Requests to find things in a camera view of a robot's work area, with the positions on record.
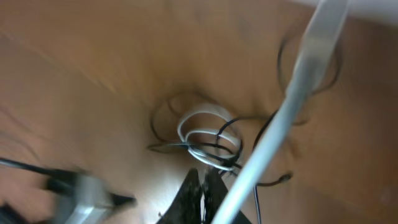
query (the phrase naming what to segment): white wall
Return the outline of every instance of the white wall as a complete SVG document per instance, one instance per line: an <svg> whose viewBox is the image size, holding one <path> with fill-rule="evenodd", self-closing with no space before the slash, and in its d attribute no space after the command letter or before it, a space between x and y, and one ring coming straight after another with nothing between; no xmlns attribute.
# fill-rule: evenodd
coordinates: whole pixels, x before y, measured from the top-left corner
<svg viewBox="0 0 398 224"><path fill-rule="evenodd" d="M316 5L319 0L293 0ZM352 16L398 26L398 0L349 0Z"/></svg>

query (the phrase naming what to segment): black object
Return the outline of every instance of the black object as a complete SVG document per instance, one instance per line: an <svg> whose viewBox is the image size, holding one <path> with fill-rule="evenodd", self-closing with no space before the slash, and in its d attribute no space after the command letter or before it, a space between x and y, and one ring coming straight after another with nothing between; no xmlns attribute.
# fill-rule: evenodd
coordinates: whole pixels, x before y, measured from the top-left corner
<svg viewBox="0 0 398 224"><path fill-rule="evenodd" d="M205 219L203 223L210 224L228 193L228 189L217 169L211 169L207 173L203 185L199 182L198 171L191 169L170 208L157 224L201 224L200 199L202 193L205 195ZM243 213L239 212L233 224L251 224L251 222Z"/></svg>
<svg viewBox="0 0 398 224"><path fill-rule="evenodd" d="M28 224L28 222L18 212L7 203L0 207L1 224Z"/></svg>
<svg viewBox="0 0 398 224"><path fill-rule="evenodd" d="M157 224L200 224L202 187L198 171L189 170L170 208Z"/></svg>

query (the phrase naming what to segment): white cable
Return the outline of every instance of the white cable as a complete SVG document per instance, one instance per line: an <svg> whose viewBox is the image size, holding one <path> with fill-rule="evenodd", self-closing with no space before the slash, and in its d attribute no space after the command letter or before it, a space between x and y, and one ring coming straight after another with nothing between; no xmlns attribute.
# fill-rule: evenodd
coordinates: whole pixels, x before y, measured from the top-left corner
<svg viewBox="0 0 398 224"><path fill-rule="evenodd" d="M192 109L190 109L188 112L186 112L180 118L180 121L178 122L177 133L178 133L178 136L180 137L181 142L187 142L189 135L194 134L194 133L204 133L204 134L212 134L212 135L218 134L218 130L215 130L215 129L194 129L194 130L189 131L185 136L182 134L183 124L192 116L195 116L196 114L200 114L200 113L212 114L212 115L220 117L221 119L223 119L227 122L232 120L231 114L221 106L214 105L211 103L203 103L203 104L197 105L197 106L193 107ZM226 139L227 141L232 143L234 146L239 147L239 144L240 144L239 140L237 138L235 138L234 136L232 136L230 133L224 132L224 133L220 134L220 137ZM226 166L222 166L222 165L215 163L214 161L212 161L212 158L209 158L201 150L199 150L195 147L189 146L188 152L194 158L198 159L199 161L201 161L205 164L208 164L209 166L213 166L217 169L226 170L226 171L231 171L231 170L235 169L234 167L226 167ZM221 158L224 158L224 159L229 159L229 158L233 157L233 156L229 156L229 155L221 156L218 152L218 149L216 149L216 153L218 154L218 156L220 156Z"/></svg>

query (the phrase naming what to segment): wood grain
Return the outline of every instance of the wood grain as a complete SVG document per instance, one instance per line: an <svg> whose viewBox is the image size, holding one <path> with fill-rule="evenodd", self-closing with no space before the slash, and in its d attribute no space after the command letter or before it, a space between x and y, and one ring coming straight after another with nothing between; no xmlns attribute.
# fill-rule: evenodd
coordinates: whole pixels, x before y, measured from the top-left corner
<svg viewBox="0 0 398 224"><path fill-rule="evenodd" d="M149 113L181 90L200 90L236 114L271 113L283 99L280 40L311 13L278 0L0 1L1 104L26 125L1 114L1 131L34 148L46 166L82 167L134 194L139 206L109 223L154 223L188 168L201 165L186 154L147 152ZM313 97L310 121L292 130L263 176L295 172L290 183L260 190L264 222L398 220L397 40L395 28L349 19L341 78ZM248 158L260 124L238 126ZM1 151L34 161L13 153ZM40 180L6 168L0 176L24 188ZM41 199L28 199L20 184L0 187L31 220L50 215L50 198L39 209ZM243 211L255 222L252 198Z"/></svg>

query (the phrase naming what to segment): brown wooden floor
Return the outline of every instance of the brown wooden floor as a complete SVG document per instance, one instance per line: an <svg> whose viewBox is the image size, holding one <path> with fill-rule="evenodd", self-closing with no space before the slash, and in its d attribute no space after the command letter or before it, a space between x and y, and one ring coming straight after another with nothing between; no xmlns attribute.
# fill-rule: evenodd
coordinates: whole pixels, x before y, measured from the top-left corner
<svg viewBox="0 0 398 224"><path fill-rule="evenodd" d="M271 113L280 40L311 13L278 0L1 0L0 156L87 169L138 198L107 223L155 223L202 166L145 150L154 106L200 90L236 114ZM259 190L264 223L398 222L398 30L350 19L342 42L341 78L263 176L295 172ZM238 126L248 158L260 124ZM2 167L0 179L1 200L32 221L51 215L40 176ZM252 198L243 211L255 223Z"/></svg>

